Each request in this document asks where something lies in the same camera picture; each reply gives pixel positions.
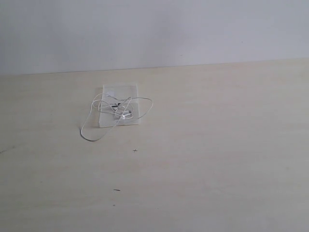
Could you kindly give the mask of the white wired earphones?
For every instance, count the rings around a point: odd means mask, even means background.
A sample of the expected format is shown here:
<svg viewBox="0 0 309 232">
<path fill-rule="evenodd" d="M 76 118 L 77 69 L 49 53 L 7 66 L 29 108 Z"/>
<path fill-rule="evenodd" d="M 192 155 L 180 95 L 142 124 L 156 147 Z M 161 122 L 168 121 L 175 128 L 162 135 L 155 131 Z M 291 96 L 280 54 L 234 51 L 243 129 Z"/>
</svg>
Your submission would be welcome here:
<svg viewBox="0 0 309 232">
<path fill-rule="evenodd" d="M 149 108 L 143 114 L 139 112 L 140 100 L 145 100 L 150 103 Z M 99 93 L 91 102 L 89 114 L 80 127 L 80 136 L 88 142 L 97 142 L 118 126 L 138 125 L 139 121 L 152 110 L 153 106 L 154 101 L 151 98 L 127 97 L 125 99 L 119 99 L 107 93 Z M 90 138 L 85 135 L 84 129 L 94 111 L 99 113 L 99 118 L 107 116 L 108 119 L 103 119 L 103 122 L 108 122 L 109 125 L 99 126 L 99 128 L 105 130 L 104 133 L 97 138 Z"/>
</svg>

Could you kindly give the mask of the clear plastic hinged case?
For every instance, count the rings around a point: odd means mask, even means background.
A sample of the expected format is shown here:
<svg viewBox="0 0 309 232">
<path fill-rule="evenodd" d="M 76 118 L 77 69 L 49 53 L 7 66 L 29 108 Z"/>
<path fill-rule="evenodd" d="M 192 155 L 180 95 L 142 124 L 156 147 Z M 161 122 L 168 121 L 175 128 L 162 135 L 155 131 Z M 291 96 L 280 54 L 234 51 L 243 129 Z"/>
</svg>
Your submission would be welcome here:
<svg viewBox="0 0 309 232">
<path fill-rule="evenodd" d="M 104 85 L 94 101 L 101 128 L 140 124 L 138 88 L 132 85 Z"/>
</svg>

